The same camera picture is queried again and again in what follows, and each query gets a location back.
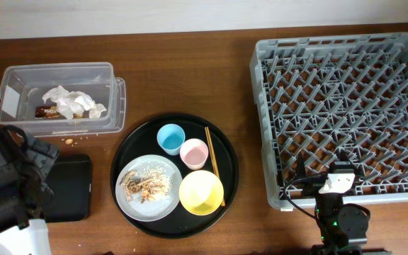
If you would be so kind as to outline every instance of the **yellow cup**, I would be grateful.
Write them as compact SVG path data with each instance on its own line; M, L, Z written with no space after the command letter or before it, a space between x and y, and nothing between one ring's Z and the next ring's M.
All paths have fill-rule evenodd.
M178 190L184 208L194 215L208 215L215 212L223 201L223 185L213 173L198 170L187 175Z

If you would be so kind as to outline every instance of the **black round tray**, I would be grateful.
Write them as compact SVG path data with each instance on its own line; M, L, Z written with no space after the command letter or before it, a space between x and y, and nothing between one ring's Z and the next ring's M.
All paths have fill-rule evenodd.
M189 213L179 203L166 217L154 222L140 222L128 217L119 207L115 196L115 185L119 173L125 165L140 156L156 154L166 157L178 167L182 178L192 172L182 161L179 155L168 155L157 144L157 132L166 124L173 123L181 126L185 131L186 140L198 138L207 144L204 127L209 127L212 136L215 158L217 160L220 180L225 189L225 207L219 207L215 212L206 216L196 216ZM203 169L213 171L210 155ZM237 156L226 136L212 123L202 118L186 114L169 114L153 118L133 131L119 146L113 160L110 173L110 187L115 204L124 217L143 232L162 238L184 238L202 232L216 223L226 212L234 200L239 183L239 166Z

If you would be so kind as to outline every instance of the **chopsticks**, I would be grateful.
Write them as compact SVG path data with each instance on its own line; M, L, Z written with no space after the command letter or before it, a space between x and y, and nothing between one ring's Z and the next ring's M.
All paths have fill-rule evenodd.
M217 160L215 158L215 152L213 151L213 144L212 144L212 138L210 137L209 127L204 127L204 130L205 130L205 136L207 137L207 143L209 144L209 151L210 151L210 158L212 159L213 173L218 178L220 178L220 174L218 173ZM221 206L226 206L225 198L223 198L223 201L221 202Z

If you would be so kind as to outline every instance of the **crumpled white paper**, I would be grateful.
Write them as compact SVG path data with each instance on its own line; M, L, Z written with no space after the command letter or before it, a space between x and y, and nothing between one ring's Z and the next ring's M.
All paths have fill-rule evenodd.
M68 92L60 85L42 96L43 103L47 103L48 99L56 103L56 111L67 120L73 119L74 113L83 115L84 111L89 111L89 118L100 118L101 113L106 111L103 104L96 103L89 95L80 91Z

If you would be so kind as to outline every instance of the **brown wooden surface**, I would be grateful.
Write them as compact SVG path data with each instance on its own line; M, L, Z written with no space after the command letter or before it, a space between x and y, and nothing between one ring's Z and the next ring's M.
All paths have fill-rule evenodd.
M258 40L364 33L408 32L408 24L281 28L205 33L104 35L0 40L0 83L11 65L110 62L127 84L127 117L118 134L88 136L63 154L86 153L93 162L91 215L80 222L49 224L53 254L299 254L320 243L316 223L298 211L279 212L266 199L261 136L253 103L249 60ZM182 112L223 131L239 158L239 189L226 215L207 231L179 240L148 236L130 225L111 196L115 150L153 115ZM408 203L369 205L366 248L408 254Z

